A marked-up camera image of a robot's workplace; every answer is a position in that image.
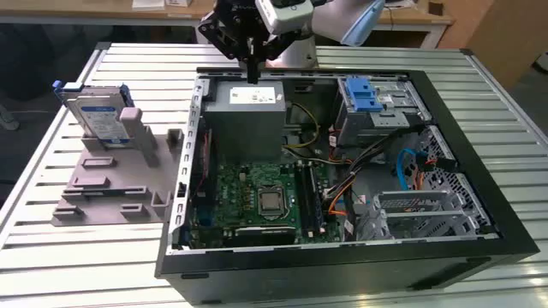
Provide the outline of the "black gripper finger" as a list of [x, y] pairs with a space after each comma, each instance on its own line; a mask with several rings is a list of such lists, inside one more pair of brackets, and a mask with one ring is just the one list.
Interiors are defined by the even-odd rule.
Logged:
[[289, 45], [300, 36], [298, 31], [292, 31], [277, 35], [273, 39], [266, 37], [254, 37], [252, 41], [252, 83], [257, 84], [260, 77], [260, 66], [266, 60], [274, 60], [285, 51]]
[[217, 48], [229, 60], [237, 60], [241, 68], [245, 68], [246, 81], [252, 84], [252, 59], [248, 42], [237, 44], [228, 36], [222, 23], [218, 21], [214, 12], [201, 19], [197, 26], [198, 32]]

